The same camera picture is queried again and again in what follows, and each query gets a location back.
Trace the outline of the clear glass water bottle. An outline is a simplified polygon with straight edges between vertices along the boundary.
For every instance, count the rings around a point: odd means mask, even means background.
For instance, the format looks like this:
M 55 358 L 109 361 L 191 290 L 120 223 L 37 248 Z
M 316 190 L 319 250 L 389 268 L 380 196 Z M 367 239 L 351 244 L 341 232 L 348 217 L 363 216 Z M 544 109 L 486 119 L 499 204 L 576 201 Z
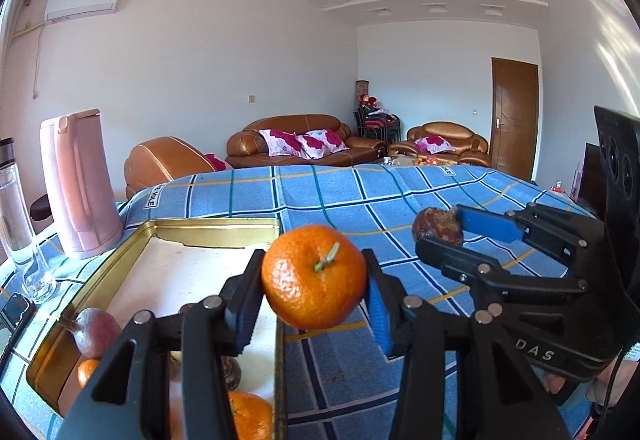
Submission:
M 22 293 L 43 304 L 54 294 L 56 282 L 30 222 L 12 138 L 1 140 L 1 243 Z

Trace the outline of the small mandarin front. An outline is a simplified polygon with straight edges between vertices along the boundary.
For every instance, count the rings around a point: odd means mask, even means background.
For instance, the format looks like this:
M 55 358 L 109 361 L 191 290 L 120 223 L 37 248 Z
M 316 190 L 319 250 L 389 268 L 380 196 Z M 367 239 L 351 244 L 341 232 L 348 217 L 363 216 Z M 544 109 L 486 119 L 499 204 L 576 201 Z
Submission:
M 86 359 L 78 364 L 77 380 L 80 388 L 85 388 L 94 371 L 98 368 L 99 365 L 99 359 Z

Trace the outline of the tall decorated vase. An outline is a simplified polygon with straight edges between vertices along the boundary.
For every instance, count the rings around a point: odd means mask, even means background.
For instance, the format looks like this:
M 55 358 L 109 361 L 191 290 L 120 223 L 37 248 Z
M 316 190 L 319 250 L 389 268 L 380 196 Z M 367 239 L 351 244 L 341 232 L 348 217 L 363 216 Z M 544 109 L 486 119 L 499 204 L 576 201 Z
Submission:
M 369 104 L 369 82 L 367 80 L 357 80 L 355 82 L 355 93 L 357 106 Z

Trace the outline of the large orange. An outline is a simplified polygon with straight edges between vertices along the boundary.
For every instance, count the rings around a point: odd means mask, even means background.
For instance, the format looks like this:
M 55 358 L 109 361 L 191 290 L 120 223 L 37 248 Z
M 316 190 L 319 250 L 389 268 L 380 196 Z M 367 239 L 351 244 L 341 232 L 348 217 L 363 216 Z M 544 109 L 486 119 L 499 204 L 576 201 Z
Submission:
M 272 439 L 272 406 L 248 392 L 228 393 L 233 423 L 239 440 Z

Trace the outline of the brown leather long sofa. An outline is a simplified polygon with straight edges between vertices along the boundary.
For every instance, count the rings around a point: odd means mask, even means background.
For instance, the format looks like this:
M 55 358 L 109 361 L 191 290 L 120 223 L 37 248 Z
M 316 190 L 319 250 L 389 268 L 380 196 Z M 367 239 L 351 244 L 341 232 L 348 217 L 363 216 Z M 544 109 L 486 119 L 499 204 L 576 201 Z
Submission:
M 382 158 L 382 140 L 355 137 L 349 126 L 323 114 L 279 115 L 252 122 L 227 143 L 233 168 L 286 165 L 349 167 Z

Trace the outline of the pink floral pillow left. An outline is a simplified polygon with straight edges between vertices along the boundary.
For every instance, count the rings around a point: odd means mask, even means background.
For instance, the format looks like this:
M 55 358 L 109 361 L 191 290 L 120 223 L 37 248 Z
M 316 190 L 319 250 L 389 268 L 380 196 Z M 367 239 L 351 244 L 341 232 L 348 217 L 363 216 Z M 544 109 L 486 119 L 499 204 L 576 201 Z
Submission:
M 259 134 L 266 142 L 270 157 L 288 156 L 308 160 L 309 155 L 295 132 L 261 129 Z

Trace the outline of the black smartphone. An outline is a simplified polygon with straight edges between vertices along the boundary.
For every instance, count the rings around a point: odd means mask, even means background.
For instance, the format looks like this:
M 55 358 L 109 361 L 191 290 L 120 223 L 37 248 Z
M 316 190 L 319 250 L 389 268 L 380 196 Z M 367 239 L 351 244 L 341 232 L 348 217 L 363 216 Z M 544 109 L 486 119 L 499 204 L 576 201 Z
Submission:
M 1 297 L 1 362 L 6 360 L 22 331 L 35 313 L 34 303 L 22 294 Z

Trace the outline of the dark mangosteen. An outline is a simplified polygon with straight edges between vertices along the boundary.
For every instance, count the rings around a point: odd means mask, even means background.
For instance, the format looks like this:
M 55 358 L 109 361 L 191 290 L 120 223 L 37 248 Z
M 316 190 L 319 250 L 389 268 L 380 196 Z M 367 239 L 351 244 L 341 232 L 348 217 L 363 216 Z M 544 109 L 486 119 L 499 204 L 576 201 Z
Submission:
M 239 388 L 242 379 L 242 368 L 239 362 L 232 356 L 221 358 L 222 370 L 224 371 L 224 381 L 228 391 L 235 391 Z
M 437 238 L 454 245 L 463 244 L 463 231 L 455 207 L 422 209 L 413 220 L 411 233 L 416 242 L 422 238 Z

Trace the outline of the black television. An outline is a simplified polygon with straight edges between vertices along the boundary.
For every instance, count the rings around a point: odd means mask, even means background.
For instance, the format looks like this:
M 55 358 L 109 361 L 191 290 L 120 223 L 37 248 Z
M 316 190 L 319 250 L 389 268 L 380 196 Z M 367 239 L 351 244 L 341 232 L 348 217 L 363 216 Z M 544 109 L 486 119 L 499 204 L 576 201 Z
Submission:
M 600 148 L 587 143 L 582 160 L 577 203 L 598 219 L 604 218 L 606 208 L 606 183 L 600 157 Z

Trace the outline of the purple red radish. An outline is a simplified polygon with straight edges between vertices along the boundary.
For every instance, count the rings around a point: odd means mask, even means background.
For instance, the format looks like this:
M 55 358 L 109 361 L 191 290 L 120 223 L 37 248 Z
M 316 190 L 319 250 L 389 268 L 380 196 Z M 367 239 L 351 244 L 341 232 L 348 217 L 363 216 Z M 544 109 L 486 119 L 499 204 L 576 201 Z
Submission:
M 60 324 L 73 335 L 86 359 L 101 359 L 122 332 L 114 316 L 98 308 L 87 308 L 75 319 L 61 318 Z

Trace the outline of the pink electric kettle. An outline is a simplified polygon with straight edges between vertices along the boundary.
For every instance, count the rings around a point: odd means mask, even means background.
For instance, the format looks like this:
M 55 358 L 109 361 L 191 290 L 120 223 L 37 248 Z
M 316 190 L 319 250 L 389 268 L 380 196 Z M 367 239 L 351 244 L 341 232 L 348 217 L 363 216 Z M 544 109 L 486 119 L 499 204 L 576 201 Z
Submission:
M 52 218 L 65 255 L 86 259 L 114 247 L 124 226 L 108 174 L 100 111 L 44 120 L 40 150 Z

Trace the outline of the gold metal tin tray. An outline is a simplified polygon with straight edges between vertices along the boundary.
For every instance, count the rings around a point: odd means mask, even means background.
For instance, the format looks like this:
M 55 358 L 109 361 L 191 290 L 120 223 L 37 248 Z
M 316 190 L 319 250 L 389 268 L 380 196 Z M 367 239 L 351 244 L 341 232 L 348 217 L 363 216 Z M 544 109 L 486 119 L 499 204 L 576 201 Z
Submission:
M 279 234 L 275 218 L 149 220 L 99 262 L 53 317 L 71 319 L 85 308 L 105 310 L 120 325 L 139 310 L 169 316 L 219 294 L 228 278 L 244 271 L 250 255 Z M 260 308 L 239 364 L 240 390 L 271 403 L 274 438 L 286 438 L 283 325 L 268 304 Z

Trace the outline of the white wall air conditioner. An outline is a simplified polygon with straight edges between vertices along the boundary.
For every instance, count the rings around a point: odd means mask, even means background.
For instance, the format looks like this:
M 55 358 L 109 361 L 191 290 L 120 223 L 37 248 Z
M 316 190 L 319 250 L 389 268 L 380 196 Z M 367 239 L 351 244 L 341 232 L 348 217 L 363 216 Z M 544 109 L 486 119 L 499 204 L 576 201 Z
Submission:
M 44 9 L 43 22 L 46 24 L 70 21 L 116 10 L 118 0 L 48 0 Z

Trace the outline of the pink floral pillow right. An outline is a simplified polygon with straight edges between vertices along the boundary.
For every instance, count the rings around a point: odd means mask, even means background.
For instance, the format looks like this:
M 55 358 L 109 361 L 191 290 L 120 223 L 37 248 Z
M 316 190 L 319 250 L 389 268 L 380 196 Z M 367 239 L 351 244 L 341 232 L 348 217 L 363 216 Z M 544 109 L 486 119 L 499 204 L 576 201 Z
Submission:
M 298 134 L 298 136 L 309 155 L 308 160 L 321 160 L 326 156 L 348 149 L 343 139 L 333 130 L 309 130 L 304 134 Z

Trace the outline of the small mandarin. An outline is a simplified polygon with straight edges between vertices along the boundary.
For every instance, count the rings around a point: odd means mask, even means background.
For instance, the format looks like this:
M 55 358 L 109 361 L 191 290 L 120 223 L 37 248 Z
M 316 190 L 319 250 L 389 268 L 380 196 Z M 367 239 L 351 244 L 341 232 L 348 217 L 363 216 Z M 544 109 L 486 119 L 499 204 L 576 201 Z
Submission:
M 78 364 L 77 380 L 80 388 L 85 388 L 94 371 L 98 368 L 99 365 L 99 359 L 86 359 Z
M 262 260 L 262 286 L 273 312 L 301 330 L 342 324 L 367 287 L 363 253 L 343 233 L 307 224 L 280 235 Z

